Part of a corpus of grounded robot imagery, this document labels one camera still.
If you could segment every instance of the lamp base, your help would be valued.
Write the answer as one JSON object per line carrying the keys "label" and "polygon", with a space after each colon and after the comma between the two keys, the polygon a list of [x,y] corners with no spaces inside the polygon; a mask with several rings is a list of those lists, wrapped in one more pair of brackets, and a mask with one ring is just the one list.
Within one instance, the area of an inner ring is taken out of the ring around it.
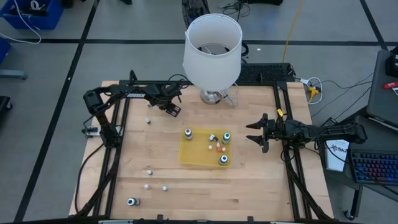
{"label": "lamp base", "polygon": [[200,98],[208,105],[215,105],[221,101],[223,96],[217,91],[200,90]]}

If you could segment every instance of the blue bin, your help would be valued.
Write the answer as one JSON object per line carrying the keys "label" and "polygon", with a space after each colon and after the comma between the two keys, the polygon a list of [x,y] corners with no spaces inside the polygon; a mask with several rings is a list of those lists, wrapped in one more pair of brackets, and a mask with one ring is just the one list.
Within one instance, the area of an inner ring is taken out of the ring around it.
{"label": "blue bin", "polygon": [[8,51],[10,51],[10,44],[6,40],[0,37],[0,64],[6,57]]}
{"label": "blue bin", "polygon": [[[31,0],[17,0],[19,9],[23,9],[27,6],[30,7]],[[63,7],[60,0],[36,0],[40,5],[47,5],[47,16],[25,16],[22,18],[25,20],[31,28],[39,28],[40,30],[53,30],[58,24],[63,13]],[[0,16],[10,23],[15,29],[29,29],[24,22],[21,20],[19,15],[11,15],[9,11],[12,6],[15,5],[14,0],[8,0],[0,11]]]}

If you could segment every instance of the keyboard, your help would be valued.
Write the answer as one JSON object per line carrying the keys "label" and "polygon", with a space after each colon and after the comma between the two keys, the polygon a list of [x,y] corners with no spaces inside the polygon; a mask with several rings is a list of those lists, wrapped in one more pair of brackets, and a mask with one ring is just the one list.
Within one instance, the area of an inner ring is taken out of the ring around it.
{"label": "keyboard", "polygon": [[294,82],[294,74],[290,63],[243,63],[236,82]]}
{"label": "keyboard", "polygon": [[[373,153],[365,150],[351,150],[350,163],[385,185],[398,185],[398,152],[383,151]],[[375,184],[369,177],[351,168],[357,183]]]}

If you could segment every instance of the yellow cable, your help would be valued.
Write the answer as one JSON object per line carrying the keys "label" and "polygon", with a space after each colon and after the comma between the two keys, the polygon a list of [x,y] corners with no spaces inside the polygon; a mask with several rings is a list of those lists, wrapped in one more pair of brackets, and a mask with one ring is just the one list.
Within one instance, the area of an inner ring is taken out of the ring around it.
{"label": "yellow cable", "polygon": [[296,25],[296,20],[297,20],[297,18],[299,17],[299,15],[301,13],[301,8],[303,8],[303,4],[304,4],[304,0],[300,0],[300,5],[298,6],[298,11],[296,13],[296,16],[294,17],[292,27],[290,28],[290,31],[289,31],[289,35],[287,36],[287,40],[286,40],[286,44],[285,44],[285,50],[284,50],[284,57],[282,59],[282,63],[285,62],[287,46],[288,46],[289,40],[290,40],[290,38],[292,36],[293,30],[294,30],[294,26]]}

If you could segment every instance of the wooden table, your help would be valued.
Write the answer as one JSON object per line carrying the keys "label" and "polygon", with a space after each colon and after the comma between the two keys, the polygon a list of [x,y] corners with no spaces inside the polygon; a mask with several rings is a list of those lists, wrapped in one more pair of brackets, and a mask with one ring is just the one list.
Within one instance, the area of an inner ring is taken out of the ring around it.
{"label": "wooden table", "polygon": [[[113,83],[117,82],[103,82],[103,86]],[[294,119],[311,124],[303,85],[288,83],[288,89]],[[261,132],[245,125],[259,121],[263,113],[268,113],[269,119],[277,117],[272,87],[240,86],[236,108],[223,101],[218,105],[204,104],[195,86],[182,93],[182,104],[174,100],[182,108],[177,118],[156,107],[148,108],[146,100],[130,101],[111,218],[156,219],[157,214],[163,214],[171,220],[247,220],[247,216],[253,216],[256,221],[293,221],[287,173],[280,159],[281,142],[270,141],[269,152],[263,154],[257,144],[246,139],[247,134]],[[280,98],[284,105],[281,91]],[[109,120],[112,112],[112,108],[107,110]],[[146,123],[146,118],[151,119],[151,124]],[[231,130],[231,166],[214,169],[180,164],[180,132],[185,126]],[[100,138],[89,139],[83,159],[100,144]],[[308,191],[325,213],[333,217],[319,156],[304,149],[300,152]],[[104,149],[83,170],[80,209],[98,186],[103,156]],[[169,188],[166,192],[162,190],[164,185]],[[297,193],[300,215],[304,217],[302,197],[298,190]],[[104,213],[107,196],[106,189],[100,214]],[[129,197],[140,198],[141,205],[128,206]],[[75,213],[74,206],[70,213]]]}

